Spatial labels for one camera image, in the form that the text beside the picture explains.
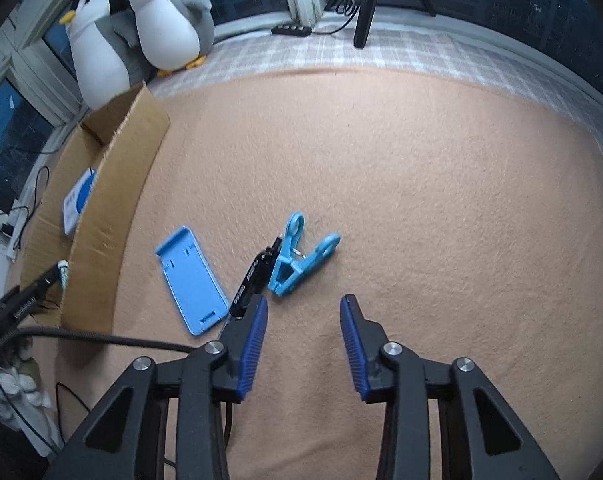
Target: blue clothespin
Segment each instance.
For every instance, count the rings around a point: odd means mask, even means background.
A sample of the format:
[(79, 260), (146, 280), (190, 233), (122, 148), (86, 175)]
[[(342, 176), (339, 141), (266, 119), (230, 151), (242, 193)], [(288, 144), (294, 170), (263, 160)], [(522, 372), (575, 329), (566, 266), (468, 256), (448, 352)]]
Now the blue clothespin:
[(297, 242), (302, 237), (303, 215), (295, 212), (291, 215), (284, 231), (279, 256), (275, 260), (273, 273), (268, 282), (269, 290), (275, 295), (283, 296), (293, 291), (301, 280), (306, 278), (313, 270), (317, 269), (326, 258), (328, 258), (337, 247), (341, 236), (332, 233), (324, 238), (308, 256), (301, 260), (295, 258), (295, 254), (302, 255), (297, 249)]

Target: triangular cutout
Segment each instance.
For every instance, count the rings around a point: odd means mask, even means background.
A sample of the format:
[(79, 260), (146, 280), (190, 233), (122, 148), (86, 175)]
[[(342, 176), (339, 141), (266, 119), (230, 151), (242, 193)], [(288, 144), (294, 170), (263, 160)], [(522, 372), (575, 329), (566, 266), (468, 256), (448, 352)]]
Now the triangular cutout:
[(84, 439), (86, 447), (116, 453), (122, 445), (128, 409), (133, 399), (133, 389), (125, 388), (111, 402), (104, 415), (95, 423)]
[(486, 453), (493, 456), (520, 449), (521, 441), (486, 392), (476, 389), (474, 394)]

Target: blue plastic tray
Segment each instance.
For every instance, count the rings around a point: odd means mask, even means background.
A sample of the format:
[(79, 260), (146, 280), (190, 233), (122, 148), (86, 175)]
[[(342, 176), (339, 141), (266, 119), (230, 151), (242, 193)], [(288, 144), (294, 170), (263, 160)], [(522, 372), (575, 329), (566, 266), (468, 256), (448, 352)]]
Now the blue plastic tray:
[(229, 303), (188, 227), (171, 234), (155, 254), (191, 334), (200, 335), (226, 317)]

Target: blue plastic holder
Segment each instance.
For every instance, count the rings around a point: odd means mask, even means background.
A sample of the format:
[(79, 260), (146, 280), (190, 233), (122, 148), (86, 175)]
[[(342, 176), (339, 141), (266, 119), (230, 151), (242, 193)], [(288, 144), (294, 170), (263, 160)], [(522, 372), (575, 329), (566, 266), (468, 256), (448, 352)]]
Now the blue plastic holder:
[(299, 282), (316, 270), (333, 252), (341, 240), (341, 236), (332, 233), (315, 247), (312, 253), (298, 260), (295, 256), (297, 242), (302, 237), (304, 218), (299, 212), (291, 215), (284, 230), (279, 255), (275, 261), (273, 273), (268, 282), (269, 290), (275, 295), (283, 296), (292, 292)]
[(229, 303), (188, 227), (171, 234), (155, 254), (162, 260), (164, 276), (192, 335), (226, 317)]

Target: metal screw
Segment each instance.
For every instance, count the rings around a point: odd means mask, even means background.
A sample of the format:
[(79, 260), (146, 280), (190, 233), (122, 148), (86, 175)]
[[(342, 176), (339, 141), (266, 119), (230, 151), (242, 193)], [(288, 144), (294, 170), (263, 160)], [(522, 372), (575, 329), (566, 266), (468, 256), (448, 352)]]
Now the metal screw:
[(133, 368), (135, 370), (148, 370), (150, 368), (150, 357), (137, 357), (135, 361), (133, 361)]
[(383, 346), (383, 350), (388, 354), (388, 355), (398, 355), (401, 354), (403, 351), (403, 348), (401, 347), (401, 345), (399, 343), (395, 343), (395, 341), (388, 341), (384, 346)]
[(218, 354), (224, 350), (224, 343), (221, 341), (209, 341), (204, 345), (204, 350), (209, 354)]
[(475, 363), (472, 359), (468, 359), (467, 357), (460, 357), (457, 359), (457, 368), (462, 372), (471, 372), (475, 368)]

